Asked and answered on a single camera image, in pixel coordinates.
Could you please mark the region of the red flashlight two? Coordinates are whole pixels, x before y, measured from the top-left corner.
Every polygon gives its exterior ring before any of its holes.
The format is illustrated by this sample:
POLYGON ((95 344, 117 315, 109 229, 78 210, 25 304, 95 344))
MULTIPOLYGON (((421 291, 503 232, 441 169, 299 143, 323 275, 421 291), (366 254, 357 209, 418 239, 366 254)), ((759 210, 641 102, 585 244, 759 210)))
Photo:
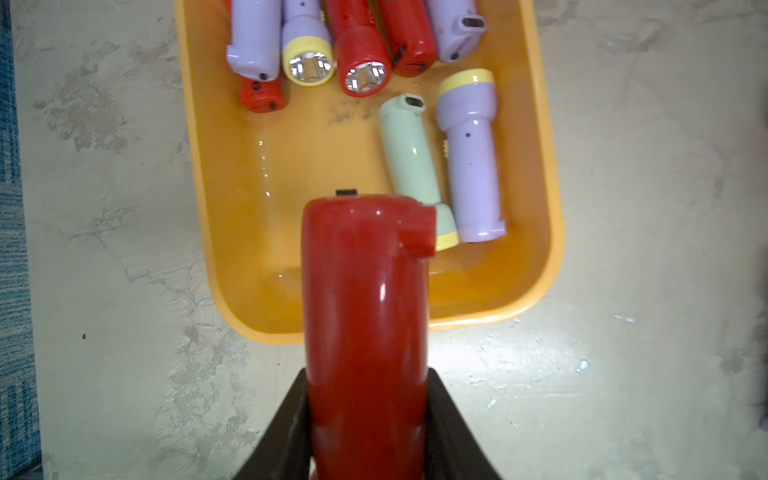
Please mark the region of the red flashlight two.
POLYGON ((335 39, 334 54, 345 94, 362 98, 381 91, 390 80, 387 44, 366 0, 327 0, 326 14, 335 39))

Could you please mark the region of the mint green flashlight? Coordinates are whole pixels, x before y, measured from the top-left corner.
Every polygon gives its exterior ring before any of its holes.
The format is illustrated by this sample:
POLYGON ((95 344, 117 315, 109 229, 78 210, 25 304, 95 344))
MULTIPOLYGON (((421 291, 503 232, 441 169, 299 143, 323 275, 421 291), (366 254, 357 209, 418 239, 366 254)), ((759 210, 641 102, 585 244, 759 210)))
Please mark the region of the mint green flashlight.
POLYGON ((436 249, 460 243, 450 206, 443 201, 423 121, 426 104, 401 94, 379 108, 379 127, 394 191, 436 209, 436 249))

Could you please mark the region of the purple flashlight cluster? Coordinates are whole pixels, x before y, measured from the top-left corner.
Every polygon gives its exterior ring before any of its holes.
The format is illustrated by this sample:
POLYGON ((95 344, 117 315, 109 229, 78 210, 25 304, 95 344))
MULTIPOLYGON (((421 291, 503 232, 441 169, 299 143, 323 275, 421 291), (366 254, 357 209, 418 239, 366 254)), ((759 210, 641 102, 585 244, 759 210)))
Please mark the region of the purple flashlight cluster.
POLYGON ((238 75, 270 82, 279 76, 282 7, 277 0, 232 0, 227 61, 238 75))

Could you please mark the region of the red flashlight white logo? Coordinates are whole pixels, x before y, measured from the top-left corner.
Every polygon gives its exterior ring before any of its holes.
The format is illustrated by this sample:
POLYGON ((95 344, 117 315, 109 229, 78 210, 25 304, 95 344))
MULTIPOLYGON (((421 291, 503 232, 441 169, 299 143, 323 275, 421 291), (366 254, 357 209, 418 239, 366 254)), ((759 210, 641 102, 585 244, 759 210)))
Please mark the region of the red flashlight white logo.
POLYGON ((284 82, 281 77, 274 81, 252 80, 241 78, 240 100, 242 104, 254 113, 271 113, 287 106, 284 94, 284 82))

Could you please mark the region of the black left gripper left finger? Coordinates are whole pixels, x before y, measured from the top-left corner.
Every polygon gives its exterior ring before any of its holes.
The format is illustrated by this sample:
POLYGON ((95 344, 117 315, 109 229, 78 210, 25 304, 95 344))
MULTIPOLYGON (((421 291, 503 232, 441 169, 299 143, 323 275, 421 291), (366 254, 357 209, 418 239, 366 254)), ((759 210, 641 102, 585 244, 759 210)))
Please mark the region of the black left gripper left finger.
POLYGON ((311 414, 306 370, 301 369, 255 450, 235 480, 310 478, 311 414))

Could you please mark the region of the red flashlight bottom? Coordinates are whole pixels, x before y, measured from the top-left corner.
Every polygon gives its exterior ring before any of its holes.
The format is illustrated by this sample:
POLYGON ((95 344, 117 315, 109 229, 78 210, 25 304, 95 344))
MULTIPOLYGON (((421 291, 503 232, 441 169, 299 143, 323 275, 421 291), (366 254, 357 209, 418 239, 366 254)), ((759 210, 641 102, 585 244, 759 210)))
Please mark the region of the red flashlight bottom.
POLYGON ((419 479, 426 448, 427 267, 436 211, 403 196, 310 202, 302 296, 322 479, 419 479))

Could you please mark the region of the red flashlight one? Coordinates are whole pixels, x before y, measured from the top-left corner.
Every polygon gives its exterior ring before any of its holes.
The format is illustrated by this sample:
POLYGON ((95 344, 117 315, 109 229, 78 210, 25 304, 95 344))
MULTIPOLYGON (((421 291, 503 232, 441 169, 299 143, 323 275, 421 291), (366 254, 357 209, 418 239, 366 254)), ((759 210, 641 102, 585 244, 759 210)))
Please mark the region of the red flashlight one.
POLYGON ((425 2, 380 0, 377 4, 394 71, 407 78, 426 72, 437 60, 438 48, 425 2))

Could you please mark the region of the yellow plastic storage tray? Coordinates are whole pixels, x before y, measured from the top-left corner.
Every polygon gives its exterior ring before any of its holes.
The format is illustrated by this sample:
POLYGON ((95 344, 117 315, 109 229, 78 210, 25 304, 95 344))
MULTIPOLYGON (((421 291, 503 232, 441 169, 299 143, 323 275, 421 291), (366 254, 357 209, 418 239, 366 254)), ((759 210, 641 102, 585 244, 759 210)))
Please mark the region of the yellow plastic storage tray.
POLYGON ((428 107, 449 75, 494 74, 493 123, 501 210, 498 240, 440 252, 429 265, 432 330, 518 316, 552 287, 566 236, 535 8, 530 1, 481 1, 489 28, 464 60, 415 78, 397 76, 369 97, 337 82, 286 83, 287 105, 248 111, 225 58, 230 20, 221 1, 176 5, 191 159, 212 297, 227 323, 263 344, 303 340, 301 225, 313 199, 354 189, 389 194, 378 110, 411 93, 428 107))

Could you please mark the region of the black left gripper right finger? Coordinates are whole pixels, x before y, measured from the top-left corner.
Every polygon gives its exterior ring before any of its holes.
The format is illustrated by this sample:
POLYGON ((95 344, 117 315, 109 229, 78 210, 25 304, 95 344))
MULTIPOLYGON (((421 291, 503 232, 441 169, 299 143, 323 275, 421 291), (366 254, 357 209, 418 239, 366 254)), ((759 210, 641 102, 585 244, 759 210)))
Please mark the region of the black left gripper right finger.
POLYGON ((424 478, 501 479, 433 368, 427 376, 424 478))

